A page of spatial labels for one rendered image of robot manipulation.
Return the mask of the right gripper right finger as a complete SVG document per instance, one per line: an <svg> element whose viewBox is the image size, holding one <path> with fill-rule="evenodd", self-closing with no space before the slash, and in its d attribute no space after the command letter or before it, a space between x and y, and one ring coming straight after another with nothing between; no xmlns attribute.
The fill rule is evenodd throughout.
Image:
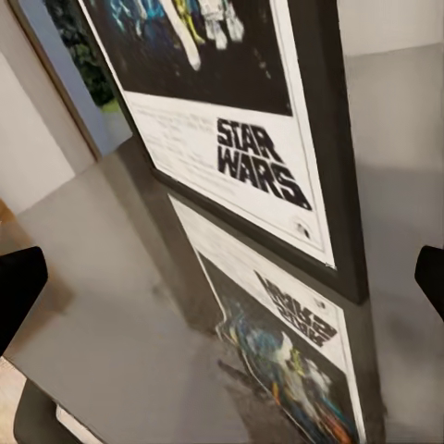
<svg viewBox="0 0 444 444"><path fill-rule="evenodd" d="M422 247L414 278L444 320L444 250Z"/></svg>

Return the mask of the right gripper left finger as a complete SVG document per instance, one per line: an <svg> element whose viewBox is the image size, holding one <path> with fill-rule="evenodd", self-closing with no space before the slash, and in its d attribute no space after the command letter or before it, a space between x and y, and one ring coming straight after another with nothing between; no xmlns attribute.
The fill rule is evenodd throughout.
<svg viewBox="0 0 444 444"><path fill-rule="evenodd" d="M48 281L39 246L0 257L0 356Z"/></svg>

